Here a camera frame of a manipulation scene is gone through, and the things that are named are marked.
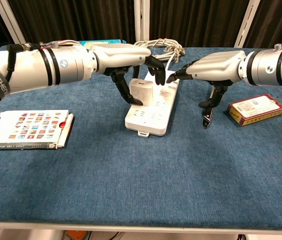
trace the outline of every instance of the white power strip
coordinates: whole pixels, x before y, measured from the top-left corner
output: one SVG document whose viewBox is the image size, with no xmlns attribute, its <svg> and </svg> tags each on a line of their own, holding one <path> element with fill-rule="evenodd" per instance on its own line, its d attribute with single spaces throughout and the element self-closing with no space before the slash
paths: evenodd
<svg viewBox="0 0 282 240">
<path fill-rule="evenodd" d="M 174 71 L 166 71 L 165 78 L 167 79 L 173 73 Z M 147 87 L 144 88 L 144 93 L 147 94 L 147 101 L 140 99 L 140 97 L 138 98 L 137 95 L 140 96 L 140 91 L 135 90 L 135 88 L 133 88 L 135 86 L 131 86 L 131 83 L 130 91 L 135 98 L 140 99 L 143 103 L 148 102 L 149 105 L 132 105 L 125 117 L 125 127 L 129 130 L 137 131 L 137 134 L 144 138 L 149 137 L 150 134 L 163 136 L 167 131 L 171 110 L 179 86 L 179 79 L 169 84 L 166 83 L 164 86 L 157 85 L 155 77 L 148 72 L 144 80 L 140 80 L 143 82 L 136 84 L 141 85 L 140 90 L 142 90 L 142 85 L 147 85 Z M 153 95 L 148 94 L 149 84 L 144 83 L 149 82 L 146 81 L 152 84 Z"/>
</svg>

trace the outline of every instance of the blue fabric surface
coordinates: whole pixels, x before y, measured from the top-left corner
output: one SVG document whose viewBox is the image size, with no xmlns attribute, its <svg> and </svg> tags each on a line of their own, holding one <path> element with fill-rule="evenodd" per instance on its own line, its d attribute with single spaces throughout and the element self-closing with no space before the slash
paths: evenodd
<svg viewBox="0 0 282 240">
<path fill-rule="evenodd" d="M 228 50 L 186 48 L 170 69 Z M 166 135 L 149 138 L 125 128 L 130 106 L 110 77 L 7 97 L 0 112 L 76 119 L 67 148 L 0 151 L 0 222 L 282 230 L 282 116 L 241 127 L 226 113 L 264 93 L 282 103 L 282 87 L 234 84 L 203 129 L 198 103 L 210 91 L 180 82 Z"/>
</svg>

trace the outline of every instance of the robotic hand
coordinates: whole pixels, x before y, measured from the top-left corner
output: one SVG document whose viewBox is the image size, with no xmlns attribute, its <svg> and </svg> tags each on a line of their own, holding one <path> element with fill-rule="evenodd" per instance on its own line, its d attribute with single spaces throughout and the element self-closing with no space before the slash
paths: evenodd
<svg viewBox="0 0 282 240">
<path fill-rule="evenodd" d="M 251 52 L 242 50 L 216 52 L 183 66 L 171 74 L 166 83 L 180 80 L 203 80 L 213 85 L 207 101 L 199 103 L 204 108 L 203 127 L 211 122 L 213 110 L 219 105 L 228 87 L 244 80 L 250 86 L 282 86 L 282 46 Z"/>
<path fill-rule="evenodd" d="M 148 48 L 132 44 L 93 45 L 85 49 L 73 40 L 42 44 L 11 44 L 0 51 L 0 99 L 9 94 L 88 80 L 92 74 L 111 76 L 121 96 L 129 104 L 142 105 L 130 94 L 124 74 L 133 67 L 148 66 L 157 85 L 164 85 L 166 72 Z"/>
</svg>

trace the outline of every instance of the white cable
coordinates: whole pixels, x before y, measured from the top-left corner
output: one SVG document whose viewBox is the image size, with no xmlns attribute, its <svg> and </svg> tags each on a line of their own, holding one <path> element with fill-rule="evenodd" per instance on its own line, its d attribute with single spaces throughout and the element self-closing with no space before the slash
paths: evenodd
<svg viewBox="0 0 282 240">
<path fill-rule="evenodd" d="M 154 55 L 154 57 L 160 61 L 168 61 L 165 70 L 168 70 L 173 58 L 177 63 L 179 61 L 179 56 L 186 54 L 182 45 L 180 45 L 176 40 L 168 38 L 159 38 L 157 40 L 150 41 L 137 41 L 134 45 L 144 48 L 165 47 L 164 50 L 166 53 Z"/>
</svg>

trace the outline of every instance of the table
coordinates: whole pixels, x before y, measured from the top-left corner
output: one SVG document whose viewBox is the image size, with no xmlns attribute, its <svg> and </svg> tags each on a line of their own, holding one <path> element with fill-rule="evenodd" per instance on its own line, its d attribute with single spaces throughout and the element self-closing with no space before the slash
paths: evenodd
<svg viewBox="0 0 282 240">
<path fill-rule="evenodd" d="M 170 69 L 231 50 L 186 48 Z M 282 103 L 282 87 L 234 84 L 203 129 L 210 92 L 181 81 L 166 134 L 149 138 L 125 128 L 130 106 L 107 76 L 5 98 L 0 112 L 68 109 L 75 122 L 64 149 L 0 151 L 0 223 L 282 232 L 282 116 L 241 127 L 226 113 L 264 93 Z"/>
</svg>

